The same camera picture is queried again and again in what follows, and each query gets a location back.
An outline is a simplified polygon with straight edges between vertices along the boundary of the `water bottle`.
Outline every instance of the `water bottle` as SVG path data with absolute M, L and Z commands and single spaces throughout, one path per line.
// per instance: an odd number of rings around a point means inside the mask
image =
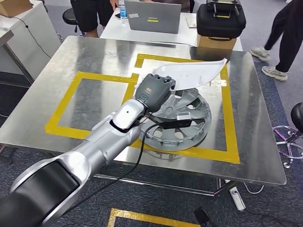
M 125 6 L 124 5 L 124 0 L 119 0 L 119 7 L 120 8 L 120 18 L 122 26 L 126 26 L 128 24 L 127 19 L 127 13 Z

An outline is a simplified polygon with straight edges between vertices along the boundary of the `white table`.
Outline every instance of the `white table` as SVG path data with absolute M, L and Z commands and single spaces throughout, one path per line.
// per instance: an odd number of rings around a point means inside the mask
M 186 21 L 187 18 L 196 20 L 195 13 L 181 13 L 178 34 L 131 30 L 129 25 L 122 26 L 121 21 L 115 16 L 118 13 L 119 13 L 119 9 L 116 9 L 107 27 L 101 34 L 100 38 L 148 43 L 185 44 L 190 46 L 197 45 L 196 28 L 190 28 L 187 26 L 187 22 Z M 243 50 L 240 38 L 237 38 L 233 50 Z
M 33 4 L 32 9 L 16 17 L 29 25 L 29 29 L 37 42 L 52 57 L 60 46 L 60 40 L 42 1 L 30 2 Z M 14 33 L 14 37 L 5 46 L 0 46 L 0 71 L 11 73 L 12 76 L 28 73 L 35 80 L 50 60 L 35 42 L 23 22 L 16 18 L 0 16 L 0 27 L 10 29 Z M 16 62 L 16 58 L 20 61 L 21 67 Z

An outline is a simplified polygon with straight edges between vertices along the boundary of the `black pants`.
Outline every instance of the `black pants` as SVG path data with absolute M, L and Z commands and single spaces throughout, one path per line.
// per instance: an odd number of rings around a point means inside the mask
M 70 3 L 82 32 L 91 32 L 100 24 L 106 26 L 113 11 L 110 0 L 71 0 Z
M 303 40 L 303 0 L 292 0 L 274 18 L 271 33 L 264 46 L 271 50 L 281 35 L 280 63 L 276 66 L 280 72 L 288 72 Z
M 193 12 L 194 6 L 195 6 L 195 1 L 194 0 L 190 0 L 190 13 Z

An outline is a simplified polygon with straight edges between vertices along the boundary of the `black case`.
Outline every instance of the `black case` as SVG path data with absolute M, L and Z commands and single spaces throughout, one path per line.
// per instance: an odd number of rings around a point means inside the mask
M 214 12 L 208 11 L 206 4 L 202 4 L 197 11 L 197 32 L 201 36 L 237 38 L 246 26 L 243 10 L 230 11 L 229 18 L 215 17 Z
M 242 9 L 240 0 L 206 0 L 207 10 L 215 11 L 214 5 L 217 10 L 230 11 L 235 10 L 235 6 L 238 11 Z

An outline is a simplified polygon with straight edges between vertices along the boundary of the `silver arm segment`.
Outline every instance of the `silver arm segment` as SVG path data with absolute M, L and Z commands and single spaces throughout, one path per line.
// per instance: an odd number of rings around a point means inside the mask
M 122 110 L 127 109 L 128 106 L 133 107 L 134 102 L 138 103 L 139 111 L 136 112 L 138 116 L 134 118 L 132 124 L 138 117 L 143 115 L 145 109 L 143 104 L 137 100 L 130 99 L 121 107 Z M 125 132 L 121 132 L 113 126 L 111 120 L 114 117 L 122 120 L 123 116 L 121 116 L 122 114 L 124 114 L 123 111 L 118 111 L 108 115 L 95 125 L 91 133 L 83 140 L 82 143 L 70 152 L 51 159 L 42 160 L 28 168 L 13 183 L 11 192 L 14 192 L 23 181 L 44 166 L 55 161 L 60 163 L 79 182 L 79 186 L 43 220 L 44 226 L 55 223 L 58 218 L 76 202 L 80 196 L 83 186 L 90 177 L 96 174 L 102 166 L 113 161 L 122 150 L 139 137 L 141 132 L 139 126 L 134 126 Z

